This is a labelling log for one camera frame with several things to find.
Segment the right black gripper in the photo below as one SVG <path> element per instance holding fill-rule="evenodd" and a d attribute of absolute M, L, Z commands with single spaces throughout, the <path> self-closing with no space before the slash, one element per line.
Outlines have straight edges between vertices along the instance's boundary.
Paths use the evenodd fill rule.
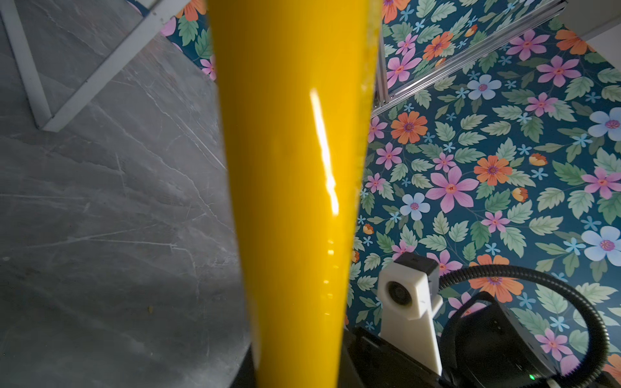
<path fill-rule="evenodd" d="M 441 377 L 365 328 L 345 330 L 341 347 L 343 387 L 441 388 Z"/>

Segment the yellow pasta bag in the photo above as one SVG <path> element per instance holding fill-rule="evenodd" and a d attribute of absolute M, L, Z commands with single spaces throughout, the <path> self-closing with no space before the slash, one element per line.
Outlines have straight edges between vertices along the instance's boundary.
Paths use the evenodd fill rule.
<path fill-rule="evenodd" d="M 259 387 L 334 387 L 378 61 L 377 1 L 212 1 Z"/>

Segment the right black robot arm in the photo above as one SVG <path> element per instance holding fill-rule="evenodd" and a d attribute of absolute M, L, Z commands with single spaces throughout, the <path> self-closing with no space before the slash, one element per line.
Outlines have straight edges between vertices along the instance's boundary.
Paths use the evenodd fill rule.
<path fill-rule="evenodd" d="M 470 280 L 507 277 L 558 294 L 587 329 L 584 357 L 554 363 L 518 317 L 489 292 L 475 294 L 436 332 L 441 291 Z M 529 268 L 487 264 L 441 274 L 438 264 L 405 257 L 380 273 L 383 305 L 378 335 L 365 328 L 344 332 L 340 387 L 611 387 L 604 372 L 610 340 L 601 315 L 574 287 Z"/>

